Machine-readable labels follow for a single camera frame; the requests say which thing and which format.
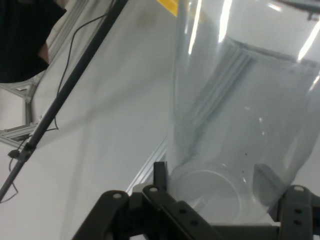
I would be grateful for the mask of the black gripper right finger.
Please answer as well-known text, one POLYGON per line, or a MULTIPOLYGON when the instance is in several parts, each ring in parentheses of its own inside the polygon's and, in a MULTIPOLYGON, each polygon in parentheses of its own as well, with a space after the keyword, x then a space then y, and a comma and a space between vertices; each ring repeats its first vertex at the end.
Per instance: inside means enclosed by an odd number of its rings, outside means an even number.
POLYGON ((278 240, 312 240, 320 235, 320 197, 301 185, 285 184, 266 164, 256 164, 253 194, 280 226, 278 240))

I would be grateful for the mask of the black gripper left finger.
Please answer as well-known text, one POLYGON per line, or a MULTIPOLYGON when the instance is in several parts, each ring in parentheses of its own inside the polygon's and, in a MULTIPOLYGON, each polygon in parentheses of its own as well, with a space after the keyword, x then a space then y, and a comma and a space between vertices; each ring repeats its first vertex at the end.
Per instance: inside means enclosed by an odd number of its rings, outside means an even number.
POLYGON ((219 240, 220 234, 186 202, 167 192, 166 163, 153 165, 153 183, 131 195, 119 190, 103 193, 73 239, 219 240))

